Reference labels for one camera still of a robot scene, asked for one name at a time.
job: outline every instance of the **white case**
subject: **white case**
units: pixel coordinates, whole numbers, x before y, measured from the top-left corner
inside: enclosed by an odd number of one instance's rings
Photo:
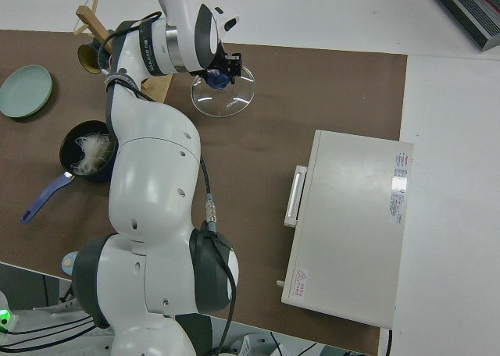
[[[317,130],[281,300],[392,328],[413,145]]]

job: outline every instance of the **black wire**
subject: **black wire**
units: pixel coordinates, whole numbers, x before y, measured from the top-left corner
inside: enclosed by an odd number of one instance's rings
[[[392,346],[392,330],[389,330],[389,340],[387,341],[387,350],[385,351],[385,356],[389,356],[391,354],[391,346]]]
[[[212,191],[210,190],[209,173],[206,171],[205,161],[203,161],[203,157],[202,156],[200,156],[200,165],[202,165],[203,177],[205,178],[206,193],[207,194],[211,194]]]
[[[40,344],[38,346],[33,346],[33,347],[25,347],[25,348],[3,348],[3,347],[0,347],[0,352],[4,352],[6,354],[18,354],[20,352],[43,350],[44,348],[54,347],[54,346],[57,346],[58,344],[69,342],[70,340],[76,339],[79,336],[82,336],[85,333],[92,331],[93,329],[95,329],[95,326],[91,326],[88,329],[85,329],[84,331],[80,331],[79,333],[76,333],[72,336],[68,336],[67,338],[57,340],[57,341],[51,342],[51,343]]]
[[[43,274],[41,275],[41,278],[44,280],[45,306],[48,307],[47,280]]]
[[[61,323],[59,325],[54,325],[54,326],[42,327],[41,329],[27,330],[27,331],[18,331],[18,332],[14,332],[14,331],[11,332],[11,331],[8,331],[8,330],[6,330],[6,329],[4,329],[3,327],[0,326],[0,333],[9,334],[9,335],[32,334],[32,333],[37,333],[39,331],[45,331],[45,330],[50,330],[50,329],[56,329],[58,327],[73,325],[74,323],[79,323],[79,322],[85,321],[86,319],[89,319],[90,317],[91,316],[87,316],[87,317],[85,317],[83,319],[77,319],[76,321],[65,322],[65,323]]]
[[[281,349],[280,349],[280,344],[278,343],[278,341],[276,340],[276,338],[274,337],[274,334],[272,331],[270,331],[271,333],[271,337],[273,338],[274,340],[274,344],[276,344],[276,348],[278,349],[278,351],[280,352],[280,356],[283,356],[283,352],[281,352]]]
[[[153,100],[151,97],[149,97],[146,93],[139,91],[137,88],[131,86],[126,81],[118,79],[118,78],[111,79],[111,81],[109,81],[107,87],[109,87],[111,84],[114,84],[114,83],[117,83],[118,85],[121,85],[122,87],[125,87],[126,89],[130,89],[131,91],[133,91],[135,93],[135,97],[137,97],[137,98],[139,98],[139,96],[141,96],[148,101],[155,102],[155,100]]]
[[[154,12],[152,14],[149,14],[147,16],[145,16],[144,18],[142,18],[141,20],[136,20],[135,23],[137,22],[141,22],[142,20],[146,20],[146,19],[149,19],[149,18],[152,18],[152,21],[156,21],[159,19],[159,17],[162,15],[162,12],[161,11],[157,11],[157,12]],[[139,29],[139,26],[135,26],[135,27],[130,27],[130,28],[127,28],[126,30],[118,30],[117,32],[113,32],[112,34],[110,34],[102,43],[101,45],[99,45],[99,49],[97,50],[97,63],[99,65],[99,69],[103,69],[104,66],[106,66],[106,64],[103,64],[102,63],[102,51],[104,50],[104,47],[105,45],[110,41],[112,40],[113,38],[115,38],[116,36],[121,36],[122,34],[129,34],[130,32],[134,32],[135,30],[138,30]]]
[[[60,301],[61,301],[62,303],[66,303],[66,302],[68,301],[68,297],[69,297],[70,295],[71,295],[71,296],[74,296],[74,295],[73,295],[73,286],[72,286],[71,284],[70,284],[70,288],[68,288],[68,291],[66,291],[66,293],[64,294],[64,296],[63,296],[63,297],[60,297],[59,299],[60,299]]]
[[[273,338],[274,340],[274,344],[276,344],[276,348],[278,349],[278,351],[280,352],[280,355],[283,356],[283,353],[281,352],[281,349],[280,349],[280,345],[278,343],[278,341],[276,340],[276,338],[274,337],[274,334],[272,331],[270,331],[271,333],[271,337]],[[314,346],[316,346],[317,343],[314,343],[314,344],[311,344],[309,347],[307,347],[305,350],[303,350],[300,354],[298,354],[297,356],[301,356],[303,355],[305,352],[309,351],[311,348],[313,348]]]
[[[236,304],[236,283],[234,282],[233,273],[231,272],[231,269],[229,268],[227,263],[224,261],[224,257],[220,253],[217,241],[218,241],[217,236],[214,234],[212,236],[212,242],[216,249],[217,255],[219,256],[220,264],[222,265],[224,271],[226,272],[227,278],[229,279],[229,284],[231,285],[231,303],[229,306],[229,315],[227,316],[226,326],[224,327],[224,331],[222,333],[222,337],[220,338],[220,343],[216,350],[215,356],[220,354],[220,352],[222,351],[224,342],[226,341],[227,332],[229,331],[229,326],[231,324],[231,321],[233,320],[234,305]]]
[[[36,336],[35,338],[20,340],[19,342],[15,342],[15,343],[11,343],[11,344],[4,344],[4,345],[2,345],[2,347],[12,347],[12,346],[16,346],[17,344],[31,342],[32,340],[46,338],[47,336],[57,335],[57,334],[60,334],[60,333],[64,333],[65,331],[76,329],[77,327],[80,327],[80,326],[83,326],[83,325],[88,325],[89,323],[92,323],[92,321],[83,322],[83,323],[80,323],[80,324],[78,324],[76,326],[69,327],[67,329],[63,329],[63,330],[60,330],[60,331],[55,331],[54,333],[49,333],[49,334],[45,334],[45,335]]]
[[[302,354],[304,354],[305,352],[309,351],[311,348],[313,348],[314,346],[316,346],[317,343],[314,343],[314,344],[311,344],[309,347],[307,347],[305,350],[303,350],[300,354],[298,354],[297,356],[301,356]]]

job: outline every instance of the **brown table surface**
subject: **brown table surface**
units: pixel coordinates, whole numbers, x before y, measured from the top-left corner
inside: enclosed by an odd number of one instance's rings
[[[89,119],[105,120],[101,76],[78,63],[72,34],[0,31],[0,83],[29,64],[44,66],[54,87],[48,104],[26,119],[0,115],[0,262],[68,278],[62,257],[86,240],[113,231],[107,183],[76,178],[58,191],[29,225],[20,216],[64,170],[59,146]],[[378,328],[280,302],[294,230],[283,226],[295,166],[307,165],[314,130],[397,140],[406,56],[228,44],[242,52],[256,78],[250,106],[231,118],[209,118],[191,103],[192,78],[173,78],[167,103],[197,126],[217,204],[218,227],[240,263],[234,320],[377,354]],[[202,177],[193,222],[204,217]],[[226,312],[216,315],[225,316]]]

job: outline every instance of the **warning label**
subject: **warning label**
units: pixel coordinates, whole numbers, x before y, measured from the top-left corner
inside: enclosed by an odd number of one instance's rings
[[[303,299],[305,295],[305,286],[307,284],[307,276],[309,271],[306,269],[297,268],[295,270],[294,284],[292,287],[291,296],[294,299]]]
[[[392,177],[389,222],[401,224],[404,215],[406,188],[408,186],[409,156],[401,151],[396,155],[394,176]]]

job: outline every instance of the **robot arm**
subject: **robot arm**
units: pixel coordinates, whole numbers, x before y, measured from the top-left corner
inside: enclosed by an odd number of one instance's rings
[[[238,280],[236,256],[216,232],[211,208],[207,227],[191,221],[201,158],[195,126],[121,86],[180,72],[223,74],[228,85],[241,57],[225,54],[219,28],[238,19],[206,0],[159,2],[166,18],[142,20],[113,41],[107,123],[119,145],[109,193],[117,234],[89,241],[73,268],[75,295],[97,326],[113,327],[112,355],[120,356],[194,355],[175,315],[226,307]]]

